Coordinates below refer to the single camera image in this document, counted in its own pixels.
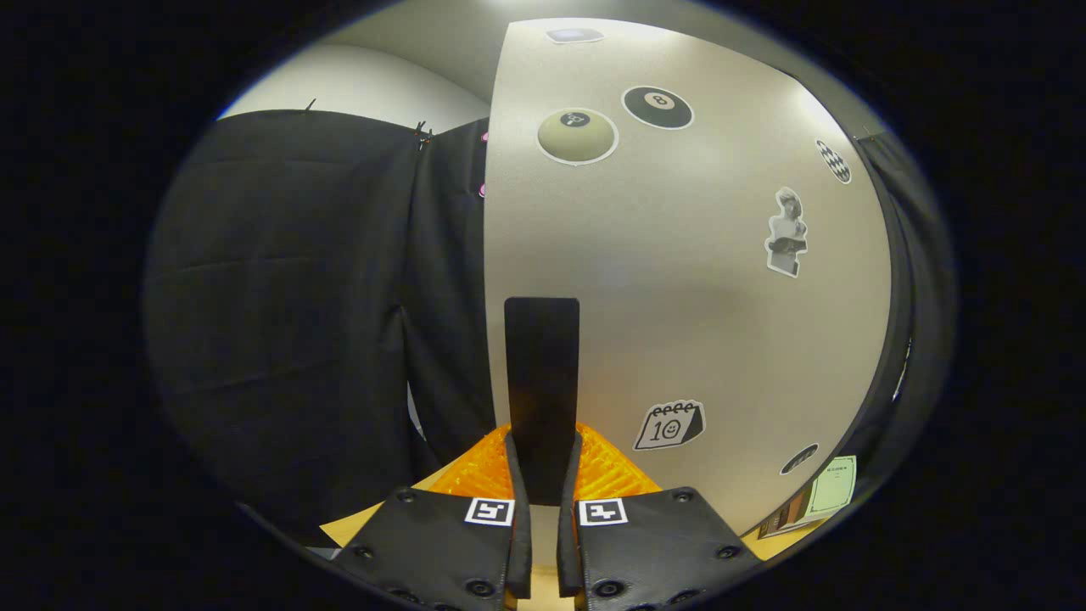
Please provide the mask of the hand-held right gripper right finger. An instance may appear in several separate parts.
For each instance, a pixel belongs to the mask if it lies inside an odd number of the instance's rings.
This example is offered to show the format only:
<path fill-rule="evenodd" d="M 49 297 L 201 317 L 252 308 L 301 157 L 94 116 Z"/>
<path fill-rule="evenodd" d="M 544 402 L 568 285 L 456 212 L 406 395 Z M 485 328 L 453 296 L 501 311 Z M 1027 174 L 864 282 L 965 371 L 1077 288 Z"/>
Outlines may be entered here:
<path fill-rule="evenodd" d="M 574 425 L 557 526 L 561 598 L 578 610 L 671 610 L 762 568 L 700 491 L 664 491 L 592 427 Z"/>

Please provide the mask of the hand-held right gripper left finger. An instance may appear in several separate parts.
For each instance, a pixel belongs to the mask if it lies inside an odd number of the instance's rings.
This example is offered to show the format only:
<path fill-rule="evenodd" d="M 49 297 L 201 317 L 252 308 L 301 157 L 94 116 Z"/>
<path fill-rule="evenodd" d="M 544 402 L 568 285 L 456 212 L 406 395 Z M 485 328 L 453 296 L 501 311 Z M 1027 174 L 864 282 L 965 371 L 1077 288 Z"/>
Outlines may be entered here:
<path fill-rule="evenodd" d="M 334 564 L 424 610 L 515 610 L 531 596 L 530 502 L 512 427 L 383 502 L 327 525 Z"/>

